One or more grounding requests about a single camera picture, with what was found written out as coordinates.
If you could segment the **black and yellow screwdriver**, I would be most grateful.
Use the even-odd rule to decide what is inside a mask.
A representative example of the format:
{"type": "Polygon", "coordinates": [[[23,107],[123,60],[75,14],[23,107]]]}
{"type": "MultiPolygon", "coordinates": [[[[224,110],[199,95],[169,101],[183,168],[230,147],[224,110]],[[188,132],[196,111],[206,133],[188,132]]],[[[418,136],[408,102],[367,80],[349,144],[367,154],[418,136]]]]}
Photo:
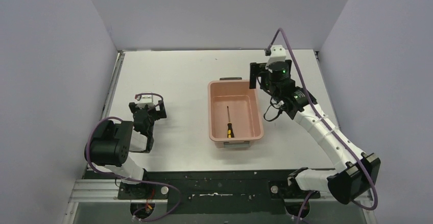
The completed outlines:
{"type": "Polygon", "coordinates": [[[234,132],[233,132],[233,127],[232,127],[231,117],[230,117],[230,110],[229,110],[228,106],[227,106],[227,116],[228,116],[227,137],[228,138],[234,138],[234,132]]]}

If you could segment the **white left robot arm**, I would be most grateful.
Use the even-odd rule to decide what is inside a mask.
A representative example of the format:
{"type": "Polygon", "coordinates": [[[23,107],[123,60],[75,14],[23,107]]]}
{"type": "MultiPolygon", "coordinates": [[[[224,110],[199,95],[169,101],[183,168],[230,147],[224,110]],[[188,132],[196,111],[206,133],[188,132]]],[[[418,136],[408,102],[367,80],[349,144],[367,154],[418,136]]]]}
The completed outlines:
{"type": "MultiPolygon", "coordinates": [[[[250,147],[264,135],[260,117],[257,77],[266,71],[264,64],[250,64],[250,79],[221,78],[208,84],[209,138],[218,148],[250,147]]],[[[132,120],[115,117],[101,120],[90,134],[84,155],[91,167],[109,169],[131,184],[138,198],[150,194],[151,184],[144,180],[145,170],[130,157],[130,152],[149,153],[154,144],[154,124],[166,119],[164,98],[154,92],[141,92],[129,103],[132,120]]]]}

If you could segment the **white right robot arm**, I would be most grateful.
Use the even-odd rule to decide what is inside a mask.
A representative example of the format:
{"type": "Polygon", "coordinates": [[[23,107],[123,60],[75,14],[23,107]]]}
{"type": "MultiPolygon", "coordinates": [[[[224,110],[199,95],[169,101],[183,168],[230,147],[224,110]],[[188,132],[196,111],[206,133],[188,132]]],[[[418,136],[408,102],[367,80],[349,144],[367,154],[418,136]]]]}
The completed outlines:
{"type": "Polygon", "coordinates": [[[333,164],[332,170],[300,168],[287,178],[290,187],[303,191],[330,193],[338,202],[348,204],[373,189],[381,160],[354,145],[330,119],[311,93],[291,78],[291,60],[271,64],[250,64],[250,88],[258,84],[271,97],[278,113],[286,113],[300,125],[333,164]]]}

